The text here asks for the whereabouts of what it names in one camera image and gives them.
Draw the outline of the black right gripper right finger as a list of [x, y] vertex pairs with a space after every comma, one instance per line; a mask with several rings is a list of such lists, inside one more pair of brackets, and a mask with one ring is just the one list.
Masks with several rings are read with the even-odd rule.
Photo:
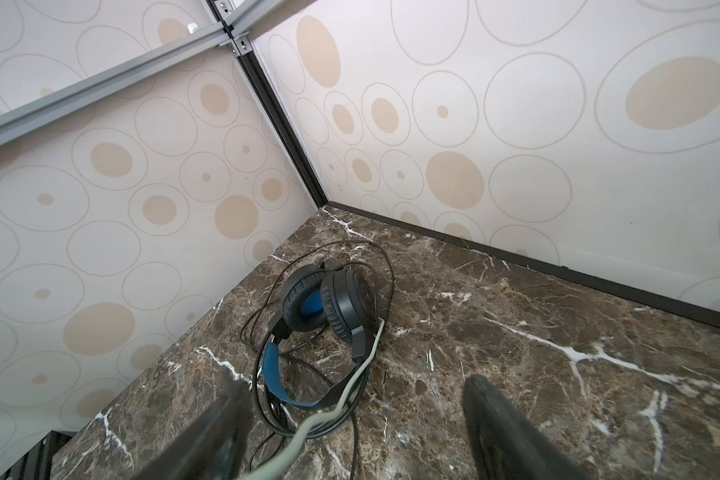
[[486, 377], [466, 378], [462, 408], [479, 479], [584, 479]]

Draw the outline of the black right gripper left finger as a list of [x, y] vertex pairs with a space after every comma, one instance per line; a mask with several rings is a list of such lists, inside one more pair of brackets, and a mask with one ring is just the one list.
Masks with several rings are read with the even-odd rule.
[[220, 395], [138, 479], [236, 479], [253, 428], [250, 385], [228, 380]]

